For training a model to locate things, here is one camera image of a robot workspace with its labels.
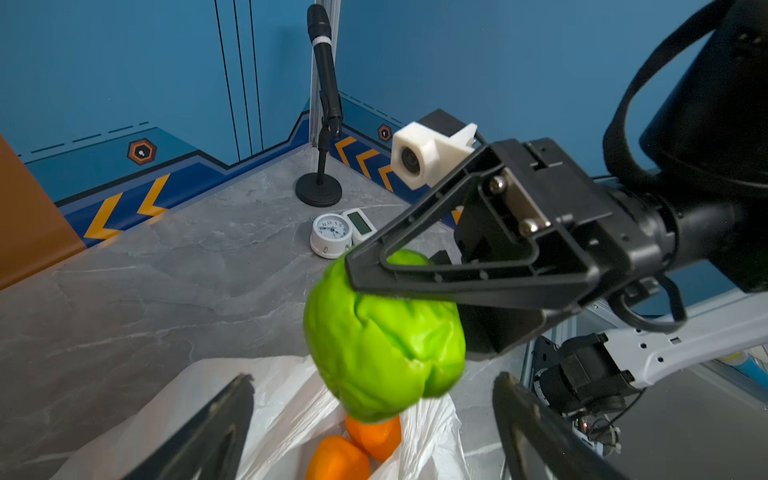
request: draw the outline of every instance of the round microphone stand base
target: round microphone stand base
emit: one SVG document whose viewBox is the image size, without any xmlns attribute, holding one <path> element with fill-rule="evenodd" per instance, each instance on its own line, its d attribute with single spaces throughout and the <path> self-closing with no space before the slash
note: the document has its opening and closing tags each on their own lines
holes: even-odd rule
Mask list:
<svg viewBox="0 0 768 480">
<path fill-rule="evenodd" d="M 330 175 L 323 175 L 323 182 L 317 183 L 318 174 L 312 172 L 296 181 L 296 196 L 311 207 L 331 207 L 341 200 L 341 184 Z"/>
</svg>

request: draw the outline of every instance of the orange panel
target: orange panel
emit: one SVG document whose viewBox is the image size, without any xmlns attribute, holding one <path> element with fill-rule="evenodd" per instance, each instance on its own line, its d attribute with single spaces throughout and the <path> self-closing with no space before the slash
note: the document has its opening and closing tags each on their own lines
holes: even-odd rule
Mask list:
<svg viewBox="0 0 768 480">
<path fill-rule="evenodd" d="M 0 289 L 85 245 L 0 136 Z"/>
</svg>

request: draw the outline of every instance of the orange chevron stripe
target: orange chevron stripe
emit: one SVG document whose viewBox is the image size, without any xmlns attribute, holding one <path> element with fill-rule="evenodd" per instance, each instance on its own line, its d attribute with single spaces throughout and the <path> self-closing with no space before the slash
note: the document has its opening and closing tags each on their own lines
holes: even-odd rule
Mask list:
<svg viewBox="0 0 768 480">
<path fill-rule="evenodd" d="M 368 167 L 366 167 L 366 160 L 368 160 L 371 157 L 375 157 L 378 155 L 379 152 L 371 149 L 366 152 L 362 152 L 360 155 L 357 156 L 357 163 L 360 166 L 360 170 L 362 170 L 362 174 L 368 177 L 368 179 L 371 179 L 371 174 L 368 173 Z"/>
<path fill-rule="evenodd" d="M 384 187 L 389 190 L 390 192 L 394 192 L 392 190 L 392 184 L 389 182 L 389 178 L 387 178 L 387 174 L 392 173 L 392 165 L 384 165 L 383 167 L 379 168 L 379 175 L 381 175 L 382 182 L 384 182 Z"/>
<path fill-rule="evenodd" d="M 148 217 L 155 217 L 167 210 L 167 208 L 155 207 L 154 202 L 157 201 L 157 196 L 160 195 L 163 187 L 165 187 L 165 182 L 168 181 L 168 177 L 170 177 L 170 174 L 164 175 L 154 181 L 152 188 L 149 189 L 147 196 L 144 197 L 144 201 L 141 202 L 138 213 L 147 215 Z"/>
<path fill-rule="evenodd" d="M 96 216 L 94 217 L 93 221 L 91 221 L 91 225 L 88 227 L 88 230 L 85 231 L 85 235 L 83 235 L 83 237 L 92 238 L 95 240 L 106 240 L 107 238 L 112 238 L 115 235 L 120 235 L 123 233 L 122 230 L 104 228 L 107 220 L 109 220 L 109 216 L 112 215 L 114 208 L 118 205 L 118 201 L 120 201 L 120 197 L 122 196 L 123 194 L 117 194 L 114 197 L 109 197 L 107 200 L 104 200 L 104 202 L 101 204 L 101 207 L 99 207 L 98 212 L 96 212 Z"/>
<path fill-rule="evenodd" d="M 344 153 L 344 147 L 347 147 L 353 143 L 355 143 L 357 140 L 355 140 L 352 137 L 347 137 L 344 140 L 337 141 L 336 142 L 336 151 L 339 152 L 339 156 L 341 157 L 341 161 L 344 162 L 344 164 L 348 167 L 349 161 L 346 159 L 346 154 Z"/>
</svg>

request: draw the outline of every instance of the hexagonal sticker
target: hexagonal sticker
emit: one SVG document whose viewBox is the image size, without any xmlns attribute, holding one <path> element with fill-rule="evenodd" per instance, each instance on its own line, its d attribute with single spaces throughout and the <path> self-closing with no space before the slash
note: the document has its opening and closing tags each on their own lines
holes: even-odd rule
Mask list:
<svg viewBox="0 0 768 480">
<path fill-rule="evenodd" d="M 392 128 L 389 125 L 382 124 L 379 127 L 379 138 L 385 142 L 392 140 Z"/>
<path fill-rule="evenodd" d="M 156 153 L 157 147 L 146 138 L 132 141 L 131 144 L 128 145 L 128 158 L 133 160 L 137 165 L 144 165 L 154 161 Z"/>
</svg>

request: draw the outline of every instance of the green bell pepper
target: green bell pepper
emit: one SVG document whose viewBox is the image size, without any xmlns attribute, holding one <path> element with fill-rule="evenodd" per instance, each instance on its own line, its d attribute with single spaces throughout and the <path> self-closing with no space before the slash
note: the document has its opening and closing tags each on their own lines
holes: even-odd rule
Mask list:
<svg viewBox="0 0 768 480">
<path fill-rule="evenodd" d="M 400 250 L 399 265 L 427 265 Z M 356 420 L 392 418 L 422 397 L 438 397 L 464 371 L 466 345 L 455 303 L 356 293 L 344 257 L 315 286 L 304 310 L 304 336 L 320 376 Z"/>
</svg>

